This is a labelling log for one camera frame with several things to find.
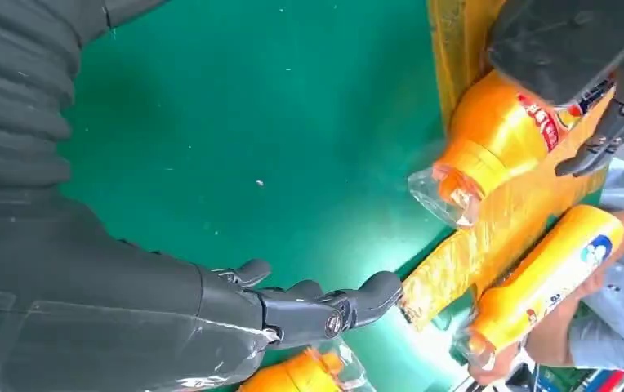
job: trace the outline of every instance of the orange juice bottle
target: orange juice bottle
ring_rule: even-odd
[[[572,104],[551,108],[492,71],[461,99],[442,156],[409,177],[411,193],[444,221],[472,226],[480,202],[537,166],[612,86],[606,79]]]
[[[479,299],[457,347],[482,368],[520,341],[620,246],[624,228],[596,207],[570,209],[500,286]]]
[[[337,375],[344,364],[336,353],[307,349],[288,361],[257,372],[239,392],[341,392]]]

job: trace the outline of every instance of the red object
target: red object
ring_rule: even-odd
[[[608,377],[605,383],[603,383],[600,388],[598,388],[598,392],[611,392],[618,384],[620,384],[620,381],[622,381],[623,377],[624,371],[616,370],[615,372],[613,372],[613,374],[610,375],[610,377]]]

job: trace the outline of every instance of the red label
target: red label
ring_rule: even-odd
[[[548,147],[548,152],[555,149],[559,143],[559,129],[552,115],[529,98],[521,94],[517,94],[516,97],[524,110],[526,110],[526,114],[536,122],[536,127],[541,131],[543,140]]]

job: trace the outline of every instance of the robotic hand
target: robotic hand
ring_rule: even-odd
[[[624,1],[508,0],[488,47],[501,74],[551,105],[566,105],[611,73],[615,96],[594,135],[558,176],[605,167],[624,143]]]
[[[64,198],[82,47],[165,0],[0,1],[0,391],[189,391],[242,381],[271,348],[380,318],[395,274],[324,294],[256,290],[264,261],[210,271],[111,238]]]

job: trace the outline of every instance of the human arm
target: human arm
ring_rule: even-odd
[[[624,211],[616,212],[615,215],[624,226]],[[529,333],[526,349],[528,354],[536,362],[553,367],[568,367],[574,365],[570,350],[570,341],[573,339],[568,335],[571,333],[568,331],[570,330],[570,326],[572,326],[573,317],[577,312],[579,301],[583,297],[600,290],[604,286],[606,270],[619,258],[624,256],[624,241],[620,246],[616,247],[614,251],[611,257],[609,257],[580,287],[562,301]],[[583,329],[575,325],[574,331],[577,333],[576,338],[582,338],[582,334],[580,333],[582,330]],[[615,345],[617,351],[621,351],[622,339],[616,336],[611,337],[609,334],[606,335],[605,340],[603,340],[599,332],[595,336],[595,341],[598,344],[604,341],[608,345]],[[581,344],[576,344],[577,349],[581,346]],[[503,353],[498,356],[496,365],[492,371],[485,372],[482,369],[472,367],[471,374],[474,375],[476,380],[485,383],[492,382],[508,374],[513,358],[514,356],[510,352],[504,350]]]

